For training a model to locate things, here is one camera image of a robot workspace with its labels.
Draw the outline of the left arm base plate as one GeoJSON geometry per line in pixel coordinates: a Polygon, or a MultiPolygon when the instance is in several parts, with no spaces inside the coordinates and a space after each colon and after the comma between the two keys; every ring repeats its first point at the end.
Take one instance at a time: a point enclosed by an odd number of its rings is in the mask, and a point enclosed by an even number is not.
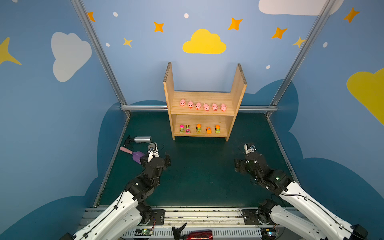
{"type": "Polygon", "coordinates": [[[151,213],[147,212],[143,215],[141,226],[163,226],[165,221],[164,209],[152,209],[151,213]]]}

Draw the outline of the pink toy pig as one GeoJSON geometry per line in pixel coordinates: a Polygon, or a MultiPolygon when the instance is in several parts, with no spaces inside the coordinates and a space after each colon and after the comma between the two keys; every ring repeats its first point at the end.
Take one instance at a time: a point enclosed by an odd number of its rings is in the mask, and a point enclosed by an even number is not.
{"type": "Polygon", "coordinates": [[[185,99],[181,99],[180,100],[180,106],[181,107],[184,107],[186,105],[186,101],[185,101],[185,99]]]}
{"type": "Polygon", "coordinates": [[[210,106],[208,104],[204,104],[203,105],[203,108],[206,112],[208,112],[210,110],[210,106]]]}
{"type": "Polygon", "coordinates": [[[225,112],[227,110],[227,105],[226,104],[221,104],[221,111],[225,112]]]}
{"type": "Polygon", "coordinates": [[[196,110],[200,110],[201,109],[201,103],[200,102],[197,102],[196,104],[195,104],[195,109],[196,110]]]}
{"type": "Polygon", "coordinates": [[[188,102],[188,108],[192,109],[194,107],[194,103],[192,101],[188,102]]]}
{"type": "Polygon", "coordinates": [[[218,107],[217,104],[213,103],[212,104],[212,109],[213,109],[213,111],[218,111],[219,107],[218,107]]]}

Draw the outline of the orange green toy car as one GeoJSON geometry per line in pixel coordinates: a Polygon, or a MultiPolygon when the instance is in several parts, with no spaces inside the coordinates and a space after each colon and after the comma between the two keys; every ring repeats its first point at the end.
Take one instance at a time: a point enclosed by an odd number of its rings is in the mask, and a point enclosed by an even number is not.
{"type": "Polygon", "coordinates": [[[216,125],[216,126],[215,126],[215,133],[216,133],[216,134],[220,134],[220,133],[221,133],[221,128],[220,128],[219,125],[216,125]]]}

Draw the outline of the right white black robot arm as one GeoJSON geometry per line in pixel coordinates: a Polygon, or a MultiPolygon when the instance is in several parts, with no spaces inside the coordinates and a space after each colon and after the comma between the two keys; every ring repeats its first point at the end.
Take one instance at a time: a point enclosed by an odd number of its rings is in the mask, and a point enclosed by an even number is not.
{"type": "Polygon", "coordinates": [[[282,170],[272,169],[264,156],[247,150],[245,158],[235,160],[235,170],[248,174],[256,184],[294,206],[305,218],[288,212],[273,200],[265,200],[252,213],[243,211],[246,221],[261,225],[281,225],[305,240],[366,240],[368,231],[337,217],[282,170]]]}

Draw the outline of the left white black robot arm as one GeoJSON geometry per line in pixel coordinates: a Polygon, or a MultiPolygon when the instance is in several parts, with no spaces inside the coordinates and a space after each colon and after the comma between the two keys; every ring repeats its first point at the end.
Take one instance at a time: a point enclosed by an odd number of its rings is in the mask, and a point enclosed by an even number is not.
{"type": "Polygon", "coordinates": [[[144,170],[129,181],[117,199],[96,219],[74,234],[66,233],[62,240],[117,240],[127,230],[146,224],[152,208],[146,199],[160,184],[162,172],[171,165],[165,158],[153,157],[144,162],[144,170]]]}

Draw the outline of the pink green toy truck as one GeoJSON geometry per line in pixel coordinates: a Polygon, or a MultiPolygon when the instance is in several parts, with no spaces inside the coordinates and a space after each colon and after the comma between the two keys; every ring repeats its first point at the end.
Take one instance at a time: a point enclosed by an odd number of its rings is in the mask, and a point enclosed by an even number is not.
{"type": "Polygon", "coordinates": [[[184,127],[184,125],[180,125],[180,133],[184,133],[185,132],[185,127],[184,127]]]}

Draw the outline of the green orange toy truck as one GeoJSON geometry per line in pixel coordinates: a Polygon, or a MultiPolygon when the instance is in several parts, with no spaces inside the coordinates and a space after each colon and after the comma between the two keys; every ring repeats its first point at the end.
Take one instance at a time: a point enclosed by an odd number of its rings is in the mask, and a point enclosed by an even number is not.
{"type": "Polygon", "coordinates": [[[201,124],[197,124],[197,126],[196,126],[196,132],[197,133],[200,133],[202,131],[202,126],[201,126],[201,124]]]}

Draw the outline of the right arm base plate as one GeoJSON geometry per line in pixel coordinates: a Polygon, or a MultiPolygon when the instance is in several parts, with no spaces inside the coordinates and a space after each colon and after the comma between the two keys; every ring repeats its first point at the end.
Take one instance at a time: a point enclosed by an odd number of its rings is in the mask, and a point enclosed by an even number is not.
{"type": "Polygon", "coordinates": [[[271,218],[271,211],[263,209],[242,209],[241,216],[245,225],[275,225],[271,218]]]}

